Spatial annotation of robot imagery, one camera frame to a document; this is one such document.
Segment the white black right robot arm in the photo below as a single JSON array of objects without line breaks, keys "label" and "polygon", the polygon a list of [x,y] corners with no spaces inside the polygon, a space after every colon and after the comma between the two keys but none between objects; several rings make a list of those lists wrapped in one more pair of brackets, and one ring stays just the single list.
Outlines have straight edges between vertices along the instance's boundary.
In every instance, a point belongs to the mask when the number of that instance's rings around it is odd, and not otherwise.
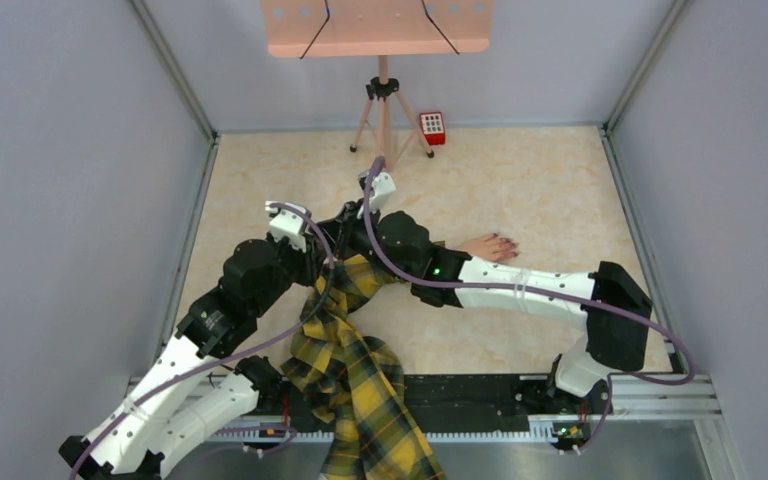
[{"label": "white black right robot arm", "polygon": [[341,258],[359,254],[392,275],[407,274],[410,292],[442,308],[504,309],[560,321],[583,335],[556,362],[546,385],[549,404],[572,412],[614,372],[645,363],[652,301],[621,265],[600,262],[593,272],[563,273],[491,262],[431,241],[403,211],[374,214],[366,225],[357,202],[320,223]]}]

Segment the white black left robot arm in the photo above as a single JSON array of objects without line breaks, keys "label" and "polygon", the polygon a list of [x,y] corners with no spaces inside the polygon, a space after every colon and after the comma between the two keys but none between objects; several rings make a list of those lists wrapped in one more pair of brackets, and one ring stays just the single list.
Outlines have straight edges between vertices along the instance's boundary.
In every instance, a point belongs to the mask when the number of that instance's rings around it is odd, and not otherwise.
[{"label": "white black left robot arm", "polygon": [[280,380],[249,352],[214,393],[185,401],[257,329],[293,285],[311,286],[340,254],[333,239],[304,234],[296,248],[267,235],[240,243],[215,287],[187,310],[146,375],[99,426],[59,448],[72,479],[165,479],[192,450],[235,417],[279,404]]}]

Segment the mannequin hand painted nails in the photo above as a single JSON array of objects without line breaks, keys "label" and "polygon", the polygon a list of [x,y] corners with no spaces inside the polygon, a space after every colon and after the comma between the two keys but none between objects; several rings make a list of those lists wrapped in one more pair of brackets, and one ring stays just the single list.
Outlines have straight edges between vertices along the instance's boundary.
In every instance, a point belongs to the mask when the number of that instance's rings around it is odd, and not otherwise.
[{"label": "mannequin hand painted nails", "polygon": [[520,254],[518,244],[514,240],[498,233],[490,233],[466,240],[456,246],[455,250],[502,264],[513,260]]}]

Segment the yellow plaid shirt sleeve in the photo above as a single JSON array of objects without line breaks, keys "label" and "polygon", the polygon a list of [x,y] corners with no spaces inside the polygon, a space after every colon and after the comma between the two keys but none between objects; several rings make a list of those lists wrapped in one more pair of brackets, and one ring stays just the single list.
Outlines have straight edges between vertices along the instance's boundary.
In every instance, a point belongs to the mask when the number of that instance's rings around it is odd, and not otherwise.
[{"label": "yellow plaid shirt sleeve", "polygon": [[320,421],[334,428],[323,479],[443,479],[432,447],[405,404],[405,374],[381,339],[351,316],[396,278],[361,255],[316,281],[282,364]]}]

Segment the red keypad box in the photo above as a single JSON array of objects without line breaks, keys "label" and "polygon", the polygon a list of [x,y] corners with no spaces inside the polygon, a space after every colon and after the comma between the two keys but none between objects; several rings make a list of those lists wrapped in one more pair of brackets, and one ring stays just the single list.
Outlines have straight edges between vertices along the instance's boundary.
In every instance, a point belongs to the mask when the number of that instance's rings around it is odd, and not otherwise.
[{"label": "red keypad box", "polygon": [[446,126],[441,112],[423,112],[418,115],[418,119],[422,133],[430,146],[446,143]]}]

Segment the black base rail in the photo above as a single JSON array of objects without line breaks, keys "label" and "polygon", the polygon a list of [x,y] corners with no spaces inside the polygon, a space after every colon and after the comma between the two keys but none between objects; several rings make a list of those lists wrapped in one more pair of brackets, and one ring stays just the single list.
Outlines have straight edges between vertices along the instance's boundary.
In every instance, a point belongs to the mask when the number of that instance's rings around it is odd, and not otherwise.
[{"label": "black base rail", "polygon": [[408,375],[404,402],[432,443],[538,443],[571,449],[601,419],[673,421],[716,417],[721,408],[703,376],[670,385],[616,375],[583,398],[549,385],[544,375]]}]

